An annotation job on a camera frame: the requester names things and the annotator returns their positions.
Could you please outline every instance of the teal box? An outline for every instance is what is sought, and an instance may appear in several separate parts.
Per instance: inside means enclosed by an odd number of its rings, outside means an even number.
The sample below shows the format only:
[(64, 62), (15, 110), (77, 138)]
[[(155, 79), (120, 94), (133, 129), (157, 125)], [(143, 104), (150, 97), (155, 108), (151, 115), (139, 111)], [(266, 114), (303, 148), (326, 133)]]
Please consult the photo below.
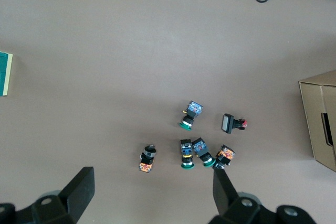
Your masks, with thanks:
[(8, 93), (9, 76), (11, 75), (12, 54), (0, 52), (0, 96)]

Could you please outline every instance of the gray surface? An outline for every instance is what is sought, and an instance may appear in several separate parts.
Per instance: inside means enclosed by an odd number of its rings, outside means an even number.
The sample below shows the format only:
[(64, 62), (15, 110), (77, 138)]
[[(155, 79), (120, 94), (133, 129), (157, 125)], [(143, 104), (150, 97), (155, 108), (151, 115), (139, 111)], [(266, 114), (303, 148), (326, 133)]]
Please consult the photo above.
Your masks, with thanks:
[[(336, 69), (336, 0), (0, 0), (13, 53), (0, 98), (0, 199), (18, 209), (94, 166), (79, 223), (207, 223), (212, 170), (180, 168), (179, 140), (237, 154), (238, 191), (270, 210), (336, 219), (336, 173), (314, 161), (298, 80)], [(204, 106), (178, 126), (189, 100)], [(245, 131), (221, 130), (230, 113)], [(151, 174), (137, 170), (146, 144)]]

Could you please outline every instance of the screw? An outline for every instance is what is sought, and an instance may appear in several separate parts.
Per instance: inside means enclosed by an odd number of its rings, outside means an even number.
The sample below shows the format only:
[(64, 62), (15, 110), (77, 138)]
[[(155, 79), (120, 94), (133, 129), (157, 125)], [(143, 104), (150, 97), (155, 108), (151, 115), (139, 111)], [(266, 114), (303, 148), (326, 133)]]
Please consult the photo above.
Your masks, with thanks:
[(251, 207), (253, 204), (249, 199), (243, 199), (241, 201), (241, 203), (245, 206), (245, 207)]
[(41, 201), (41, 205), (47, 205), (51, 202), (51, 199), (50, 198), (46, 198), (44, 200)]
[(289, 216), (297, 216), (298, 215), (298, 212), (296, 212), (293, 208), (290, 208), (290, 207), (286, 207), (284, 209), (285, 213), (288, 214)]

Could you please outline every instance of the pale yellow edge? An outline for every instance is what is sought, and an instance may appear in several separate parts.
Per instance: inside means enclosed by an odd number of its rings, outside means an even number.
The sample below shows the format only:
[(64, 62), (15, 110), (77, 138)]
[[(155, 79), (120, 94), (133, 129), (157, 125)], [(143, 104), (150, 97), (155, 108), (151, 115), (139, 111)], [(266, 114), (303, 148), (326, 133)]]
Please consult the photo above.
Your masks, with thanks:
[(11, 75), (11, 68), (12, 68), (12, 59), (13, 59), (13, 55), (8, 54), (8, 62), (7, 62), (7, 68), (6, 68), (6, 77), (5, 77), (5, 85), (4, 85), (3, 95), (7, 95), (7, 93), (8, 93), (9, 77)]

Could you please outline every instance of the green circular base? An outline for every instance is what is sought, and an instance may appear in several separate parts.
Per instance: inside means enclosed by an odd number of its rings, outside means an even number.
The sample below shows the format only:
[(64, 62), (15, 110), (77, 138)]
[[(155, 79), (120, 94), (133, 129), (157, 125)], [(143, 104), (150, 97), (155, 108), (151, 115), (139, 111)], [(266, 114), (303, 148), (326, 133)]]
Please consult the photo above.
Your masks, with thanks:
[(194, 166), (195, 166), (195, 164), (192, 164), (192, 165), (184, 165), (184, 164), (182, 164), (181, 165), (181, 167), (183, 169), (185, 169), (185, 170), (190, 170), (190, 169), (194, 168)]
[(215, 162), (216, 162), (216, 160), (215, 160), (215, 159), (212, 159), (211, 162), (206, 163), (206, 164), (203, 164), (203, 166), (204, 166), (204, 167), (210, 167), (210, 166), (213, 166)]
[(179, 126), (187, 131), (191, 131), (191, 128), (188, 125), (185, 125), (184, 123), (179, 123)]

